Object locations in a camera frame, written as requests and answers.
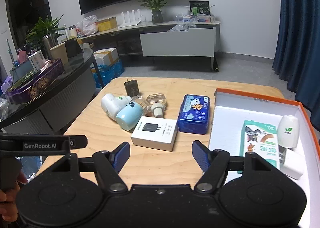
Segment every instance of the open cardboard box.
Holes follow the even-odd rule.
[[[299,222],[301,228],[318,228],[320,223],[320,147],[313,127],[300,102],[271,96],[217,88],[209,149],[223,149],[239,156],[241,130],[245,120],[278,126],[284,115],[299,119],[300,137],[296,153],[305,158],[304,174],[294,180],[307,196],[307,206]],[[226,182],[240,177],[229,172]]]

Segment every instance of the finger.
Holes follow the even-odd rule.
[[[0,190],[0,202],[6,202],[7,196],[4,192]]]
[[[28,183],[28,179],[26,178],[26,176],[22,173],[22,171],[20,171],[17,181],[19,181],[20,183],[23,184],[27,184]]]
[[[15,203],[0,203],[0,214],[2,216],[14,216],[18,213]]]
[[[15,202],[17,193],[20,191],[20,187],[16,182],[15,188],[7,191],[5,194],[7,196],[7,202]]]
[[[18,219],[18,214],[13,216],[2,216],[2,218],[7,222],[15,222]]]

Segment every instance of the green and white box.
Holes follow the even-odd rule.
[[[241,132],[240,156],[249,151],[259,154],[271,165],[280,169],[276,127],[245,120]]]

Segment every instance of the blue curtain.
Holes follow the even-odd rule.
[[[281,0],[273,68],[320,130],[320,0]]]

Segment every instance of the gray floor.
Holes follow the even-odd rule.
[[[280,80],[272,69],[273,60],[219,53],[216,55],[220,72],[210,71],[207,57],[121,57],[125,71],[122,77],[169,77],[230,81],[273,86],[286,99],[294,100],[295,93],[287,90],[287,82]]]

